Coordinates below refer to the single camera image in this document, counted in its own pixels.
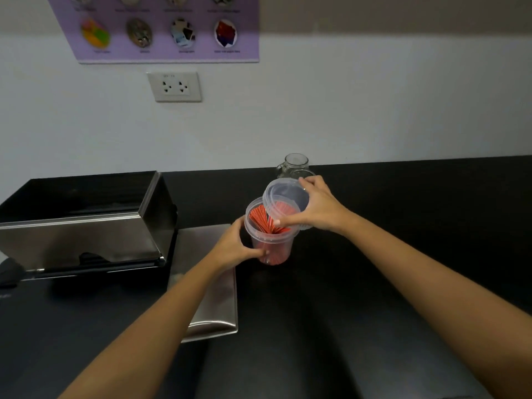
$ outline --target wall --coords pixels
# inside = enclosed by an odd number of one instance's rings
[[[532,153],[532,2],[422,1],[261,0],[258,64],[83,66],[46,0],[4,0],[0,201],[29,178],[272,167],[289,152]],[[144,73],[187,68],[203,103],[155,103]]]

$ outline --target white outlet plate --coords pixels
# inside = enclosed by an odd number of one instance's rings
[[[148,73],[157,102],[201,102],[198,73]]]

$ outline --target person's right hand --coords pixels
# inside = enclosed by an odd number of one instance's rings
[[[309,193],[309,204],[306,209],[301,213],[276,220],[273,224],[281,227],[304,224],[339,232],[342,221],[351,212],[336,200],[321,176],[299,178],[299,183]]]

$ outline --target forearm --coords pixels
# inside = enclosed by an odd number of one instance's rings
[[[60,399],[153,397],[220,267],[206,257],[116,338]]]
[[[356,214],[337,230],[497,397],[532,397],[532,318]]]

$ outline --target hand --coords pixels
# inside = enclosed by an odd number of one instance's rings
[[[253,257],[264,256],[266,254],[264,249],[251,249],[242,244],[240,239],[242,225],[244,217],[237,219],[223,233],[205,259],[209,259],[209,262],[214,263],[220,270],[226,270]]]
[[[342,221],[352,213],[336,200],[321,176],[299,178],[299,183],[309,193],[309,204],[301,213],[276,220],[274,225],[288,227],[305,224],[339,232]]]

